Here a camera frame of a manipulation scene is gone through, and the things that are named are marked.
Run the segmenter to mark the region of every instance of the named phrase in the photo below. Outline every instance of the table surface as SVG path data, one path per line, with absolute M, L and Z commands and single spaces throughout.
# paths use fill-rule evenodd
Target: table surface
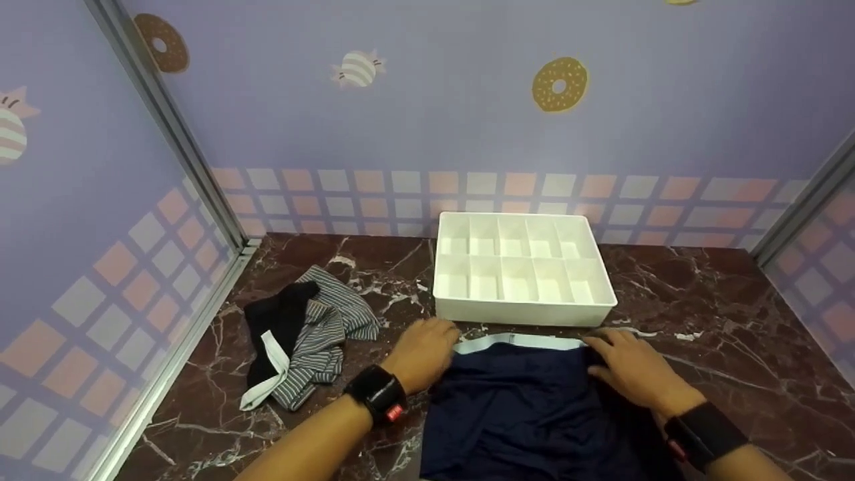
M 735 249 L 601 246 L 618 306 L 604 325 L 638 330 L 796 480 L 855 479 L 855 393 L 751 257 Z M 242 308 L 318 264 L 352 286 L 382 322 L 377 341 L 348 341 L 342 376 L 297 412 L 238 409 L 254 357 Z M 433 313 L 433 241 L 270 235 L 250 261 L 134 446 L 119 481 L 234 478 L 270 444 L 378 362 L 412 321 Z M 499 332 L 578 336 L 580 330 L 460 323 Z M 700 333 L 700 337 L 686 337 Z M 418 479 L 427 397 L 372 432 L 337 479 Z

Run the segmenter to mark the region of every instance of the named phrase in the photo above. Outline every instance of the white storage organizer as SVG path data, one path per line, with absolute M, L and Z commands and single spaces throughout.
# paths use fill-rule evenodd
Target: white storage organizer
M 441 318 L 593 327 L 617 304 L 583 216 L 443 212 L 433 297 Z

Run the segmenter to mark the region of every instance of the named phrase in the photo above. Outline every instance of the checkered tile pattern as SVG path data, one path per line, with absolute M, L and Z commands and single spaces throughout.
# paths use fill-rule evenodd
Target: checkered tile pattern
M 429 236 L 442 211 L 502 211 L 581 214 L 605 243 L 745 249 L 757 245 L 806 184 L 789 179 L 548 172 L 214 172 L 241 225 L 254 236 Z
M 265 169 L 217 179 L 280 189 Z M 232 255 L 187 179 L 128 227 L 38 319 L 0 339 L 0 478 L 82 479 Z
M 855 181 L 767 270 L 784 300 L 855 386 Z

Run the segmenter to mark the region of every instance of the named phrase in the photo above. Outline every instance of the purple wall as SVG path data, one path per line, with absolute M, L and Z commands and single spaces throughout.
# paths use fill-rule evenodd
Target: purple wall
M 855 386 L 855 180 L 772 261 L 767 274 Z
M 80 479 L 227 249 L 83 3 L 4 18 L 0 472 Z
M 398 223 L 430 232 L 429 206 L 451 196 L 460 210 L 538 211 L 547 202 L 567 205 L 548 211 L 573 213 L 593 205 L 602 211 L 601 241 L 751 247 L 855 126 L 855 56 L 845 47 L 855 44 L 855 3 L 126 4 L 183 36 L 189 67 L 164 78 L 212 165 L 237 169 L 245 183 L 253 169 L 272 178 L 233 189 L 252 197 L 257 215 L 244 224 L 253 234 L 321 226 L 402 234 Z M 372 49 L 385 59 L 385 74 L 370 75 L 365 87 L 340 89 L 331 80 L 330 66 L 346 53 Z M 587 90 L 573 109 L 548 114 L 533 101 L 532 83 L 557 56 L 585 66 Z M 303 191 L 287 187 L 283 169 L 309 171 L 320 210 L 294 208 Z M 344 173 L 348 190 L 324 188 L 324 171 Z M 379 172 L 385 190 L 358 189 L 358 171 Z M 421 190 L 394 189 L 400 172 L 415 172 Z M 455 175 L 457 190 L 432 191 L 432 172 Z M 496 175 L 498 186 L 468 189 L 468 177 L 482 173 Z M 549 174 L 572 175 L 575 186 L 545 193 Z M 583 186 L 595 175 L 614 176 L 613 188 L 600 184 L 587 195 Z M 663 197 L 670 177 L 699 184 L 684 199 Z M 637 186 L 622 193 L 630 178 Z M 517 189 L 514 181 L 528 183 Z M 282 197 L 275 202 L 288 213 L 258 213 L 258 185 Z M 354 213 L 328 211 L 330 192 L 355 200 Z M 521 203 L 506 205 L 509 193 Z M 388 203 L 389 229 L 367 227 L 373 217 L 360 212 L 361 198 L 375 202 L 375 194 Z M 421 215 L 396 217 L 394 203 L 408 200 L 421 202 Z M 618 206 L 626 215 L 613 223 Z M 651 218 L 657 208 L 680 211 Z M 723 219 L 729 214 L 709 210 L 722 208 L 750 212 Z

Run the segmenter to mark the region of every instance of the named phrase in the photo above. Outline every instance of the red label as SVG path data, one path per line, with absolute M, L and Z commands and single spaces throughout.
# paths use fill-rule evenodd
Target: red label
M 680 444 L 676 440 L 669 439 L 668 440 L 668 447 L 671 448 L 671 452 L 674 454 L 674 457 L 679 462 L 681 462 L 681 463 L 686 462 L 686 460 L 688 459 L 688 456 L 686 456 L 686 451 L 683 451 L 682 446 L 680 446 Z
M 390 421 L 394 422 L 395 419 L 397 419 L 403 412 L 404 409 L 400 405 L 396 404 L 395 406 L 392 406 L 392 409 L 386 411 L 386 417 L 389 418 Z

